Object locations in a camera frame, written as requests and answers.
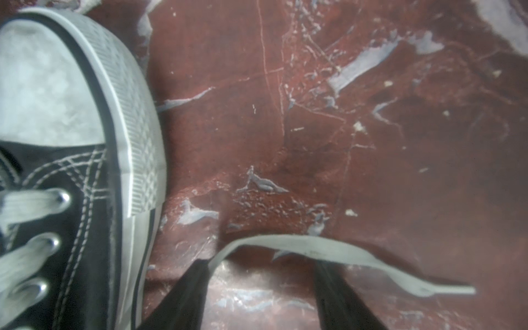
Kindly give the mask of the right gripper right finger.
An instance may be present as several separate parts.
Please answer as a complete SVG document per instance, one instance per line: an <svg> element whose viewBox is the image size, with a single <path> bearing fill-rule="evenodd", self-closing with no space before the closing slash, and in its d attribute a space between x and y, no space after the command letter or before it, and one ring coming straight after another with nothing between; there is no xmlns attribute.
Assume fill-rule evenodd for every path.
<svg viewBox="0 0 528 330"><path fill-rule="evenodd" d="M314 289L321 329L387 330L334 264L315 262Z"/></svg>

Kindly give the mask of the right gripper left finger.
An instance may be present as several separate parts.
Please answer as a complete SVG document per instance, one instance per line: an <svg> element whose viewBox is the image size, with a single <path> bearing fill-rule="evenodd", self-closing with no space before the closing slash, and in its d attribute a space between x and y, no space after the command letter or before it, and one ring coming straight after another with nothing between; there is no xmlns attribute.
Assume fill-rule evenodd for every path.
<svg viewBox="0 0 528 330"><path fill-rule="evenodd" d="M208 284L209 261L198 259L164 297L139 329L199 330L202 327Z"/></svg>

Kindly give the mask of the white shoelace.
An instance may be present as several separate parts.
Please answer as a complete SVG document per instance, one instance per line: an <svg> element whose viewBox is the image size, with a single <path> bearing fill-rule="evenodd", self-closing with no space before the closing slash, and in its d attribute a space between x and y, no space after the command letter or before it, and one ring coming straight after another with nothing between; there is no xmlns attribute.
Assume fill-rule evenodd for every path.
<svg viewBox="0 0 528 330"><path fill-rule="evenodd" d="M156 191L133 190L125 198L122 193L120 206L132 215L142 215L148 211L146 225L153 225L155 207L158 206ZM70 207L73 197L62 188L41 190L4 191L1 193L1 232L8 235L15 224L44 219L52 214L62 213ZM27 309L39 304L50 292L48 279L34 277L40 272L46 261L61 249L61 236L56 232L42 232L31 238L25 245L7 252L1 257L1 329L34 329L31 325L12 327L15 319ZM392 281L414 296L429 297L435 294L473 295L476 289L468 285L441 285L422 280L389 265L368 251L340 241L316 236L299 235L261 235L239 239L228 244L209 261L211 275L226 257L242 246L257 246L275 250L284 250L303 255L316 261L339 263L342 265L366 266L385 272ZM134 328L132 321L123 328Z"/></svg>

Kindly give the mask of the black white canvas sneaker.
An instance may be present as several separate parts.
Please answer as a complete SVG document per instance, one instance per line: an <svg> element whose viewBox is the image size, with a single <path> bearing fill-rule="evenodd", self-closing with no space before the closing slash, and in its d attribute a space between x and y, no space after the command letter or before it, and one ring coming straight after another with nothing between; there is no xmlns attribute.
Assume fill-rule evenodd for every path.
<svg viewBox="0 0 528 330"><path fill-rule="evenodd" d="M166 195L154 102L112 32L29 7L1 24L1 328L136 329Z"/></svg>

